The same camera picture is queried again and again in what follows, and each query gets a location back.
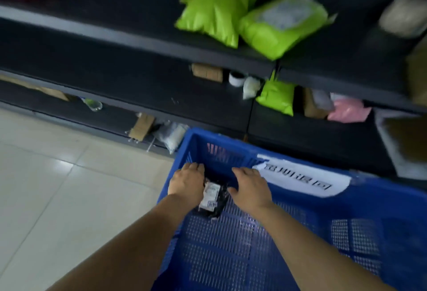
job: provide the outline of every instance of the forearm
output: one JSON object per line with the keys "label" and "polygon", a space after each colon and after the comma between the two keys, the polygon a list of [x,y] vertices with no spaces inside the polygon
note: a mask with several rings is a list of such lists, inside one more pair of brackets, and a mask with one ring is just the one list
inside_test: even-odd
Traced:
{"label": "forearm", "polygon": [[302,291],[394,290],[339,254],[280,207],[260,209],[255,218],[273,238]]}
{"label": "forearm", "polygon": [[189,210],[178,197],[165,197],[49,291],[150,290],[169,242]]}

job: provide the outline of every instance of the green plastic bag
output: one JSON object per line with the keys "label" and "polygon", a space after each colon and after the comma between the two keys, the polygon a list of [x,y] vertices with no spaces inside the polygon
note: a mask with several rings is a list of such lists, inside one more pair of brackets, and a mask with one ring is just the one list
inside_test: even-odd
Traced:
{"label": "green plastic bag", "polygon": [[242,38],[270,60],[276,60],[308,35],[332,23],[314,0],[274,0],[249,12],[239,22]]}
{"label": "green plastic bag", "polygon": [[180,0],[187,4],[175,23],[180,30],[201,32],[237,48],[239,20],[256,0]]}
{"label": "green plastic bag", "polygon": [[295,85],[276,81],[275,72],[272,73],[270,80],[266,81],[263,90],[256,101],[268,108],[280,111],[283,114],[293,116],[293,94]]}

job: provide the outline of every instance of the left hand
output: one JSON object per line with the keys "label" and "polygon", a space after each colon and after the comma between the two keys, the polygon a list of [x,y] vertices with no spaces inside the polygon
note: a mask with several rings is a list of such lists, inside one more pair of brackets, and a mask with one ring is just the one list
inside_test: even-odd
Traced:
{"label": "left hand", "polygon": [[199,205],[203,199],[205,166],[187,163],[178,169],[169,182],[168,195],[179,197],[189,210]]}

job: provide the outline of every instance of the pink package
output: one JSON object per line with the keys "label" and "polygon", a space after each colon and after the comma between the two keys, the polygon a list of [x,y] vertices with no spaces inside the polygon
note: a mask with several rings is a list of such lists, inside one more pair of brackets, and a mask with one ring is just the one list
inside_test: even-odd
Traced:
{"label": "pink package", "polygon": [[372,108],[365,108],[360,99],[331,93],[335,110],[329,113],[329,121],[342,123],[365,122]]}

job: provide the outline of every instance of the floor tile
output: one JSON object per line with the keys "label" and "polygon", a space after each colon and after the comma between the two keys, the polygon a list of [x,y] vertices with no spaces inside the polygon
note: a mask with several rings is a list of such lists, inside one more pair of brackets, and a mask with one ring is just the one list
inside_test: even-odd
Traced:
{"label": "floor tile", "polygon": [[75,166],[0,278],[0,290],[44,291],[145,214],[157,195]]}
{"label": "floor tile", "polygon": [[0,109],[0,141],[75,163],[92,137],[49,122]]}
{"label": "floor tile", "polygon": [[0,143],[0,273],[72,166]]}
{"label": "floor tile", "polygon": [[108,140],[91,143],[78,165],[161,190],[173,159]]}

